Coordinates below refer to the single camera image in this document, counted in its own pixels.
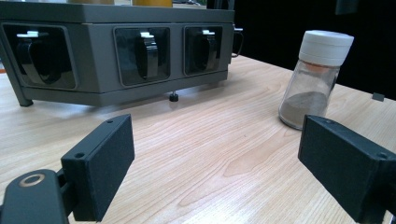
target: black plastic part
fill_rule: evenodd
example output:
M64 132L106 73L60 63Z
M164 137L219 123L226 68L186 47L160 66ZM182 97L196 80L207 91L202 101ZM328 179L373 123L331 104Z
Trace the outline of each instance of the black plastic part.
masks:
M4 49L4 48L5 48L5 44L3 44L3 39L0 38L0 49ZM32 105L33 101L31 99L26 98L26 96L23 94L20 87L21 83L18 81L17 77L9 75L9 74L16 74L15 67L11 65L9 57L3 50L0 50L0 58L2 59L2 63L4 67L7 68L7 76L9 82L11 83L12 89L14 89L15 95L17 96L20 106Z
M76 221L101 221L134 160L130 115L103 122L62 157L65 180L73 183Z
M395 214L394 153L335 121L305 116L298 158L356 222Z
M207 30L212 35L204 34ZM186 27L184 38L184 73L187 76L217 71L221 54L222 28Z
M172 92L172 94L169 95L169 101L170 102L177 102L178 101L178 95L175 92Z
M242 29L234 30L233 33L233 58L238 57L241 54L242 47L244 46L244 35Z
M381 94L381 93L374 92L374 93L373 93L372 99L373 99L373 100L380 101L380 102L384 102L384 100L385 100L385 95L383 95L383 94Z
M73 183L66 182L64 170L58 171L56 175L58 176L62 199L64 201L64 213L68 217L78 203L76 188Z
M141 37L142 32L153 35ZM164 27L114 30L117 61L123 85L132 86L170 76L170 30Z
M63 210L58 177L51 170L37 170L14 179L6 189L2 224L68 223Z
M3 27L23 85L66 90L77 86L65 27L20 24L5 24ZM17 37L29 31L38 32L37 37Z

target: screw hole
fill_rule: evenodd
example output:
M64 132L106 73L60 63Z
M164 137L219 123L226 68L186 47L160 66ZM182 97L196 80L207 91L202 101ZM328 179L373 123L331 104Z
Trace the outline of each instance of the screw hole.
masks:
M85 154L82 153L82 152L79 152L78 154L75 155L75 157L76 157L77 159L79 159L79 158L81 158L81 157L83 157L83 156L85 156Z
M25 177L23 180L21 180L20 186L23 188L32 187L32 186L40 183L41 181L43 181L44 178L45 178L45 175L43 175L43 174L29 175L29 176Z

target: white plastic cap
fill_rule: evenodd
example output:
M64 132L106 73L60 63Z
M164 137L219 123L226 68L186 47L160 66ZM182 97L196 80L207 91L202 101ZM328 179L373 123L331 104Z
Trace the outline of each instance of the white plastic cap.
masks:
M329 31L306 31L299 58L308 63L341 66L354 37Z
M215 32L210 32L209 30L203 30L203 31L202 31L202 34L203 34L203 35L214 35Z
M17 34L17 37L38 37L38 31L28 31L26 34Z
M140 36L142 38L152 38L154 35L151 35L149 32L140 32Z

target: white jar lid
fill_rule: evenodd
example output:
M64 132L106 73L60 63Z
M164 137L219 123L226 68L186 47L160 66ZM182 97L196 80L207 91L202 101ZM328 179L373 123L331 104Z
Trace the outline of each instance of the white jar lid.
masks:
M308 63L341 66L354 37L329 31L306 31L299 58Z

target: spice jar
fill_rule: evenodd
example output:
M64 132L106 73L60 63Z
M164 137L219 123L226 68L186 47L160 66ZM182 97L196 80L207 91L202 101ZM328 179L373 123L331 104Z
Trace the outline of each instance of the spice jar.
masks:
M284 123L301 130L305 115L326 115L340 66L353 39L335 32L305 32L299 61L279 107L279 117Z

